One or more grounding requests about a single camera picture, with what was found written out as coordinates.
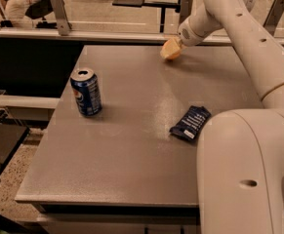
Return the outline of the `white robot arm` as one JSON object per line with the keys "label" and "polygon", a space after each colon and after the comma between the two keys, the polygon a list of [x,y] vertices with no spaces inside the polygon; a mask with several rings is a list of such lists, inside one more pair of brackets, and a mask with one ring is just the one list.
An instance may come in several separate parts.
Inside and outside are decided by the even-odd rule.
{"label": "white robot arm", "polygon": [[224,29],[263,106],[214,116],[197,144],[201,234],[284,234],[284,48],[251,15],[255,0],[203,0],[161,50]]}

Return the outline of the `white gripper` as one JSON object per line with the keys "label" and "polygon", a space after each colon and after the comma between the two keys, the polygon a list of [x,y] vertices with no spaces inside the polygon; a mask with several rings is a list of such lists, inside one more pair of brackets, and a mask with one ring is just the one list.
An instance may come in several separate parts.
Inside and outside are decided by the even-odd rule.
{"label": "white gripper", "polygon": [[201,20],[196,17],[185,19],[178,28],[178,36],[180,38],[174,37],[165,42],[160,52],[161,57],[181,52],[182,44],[190,47],[201,43],[203,41],[201,26]]}

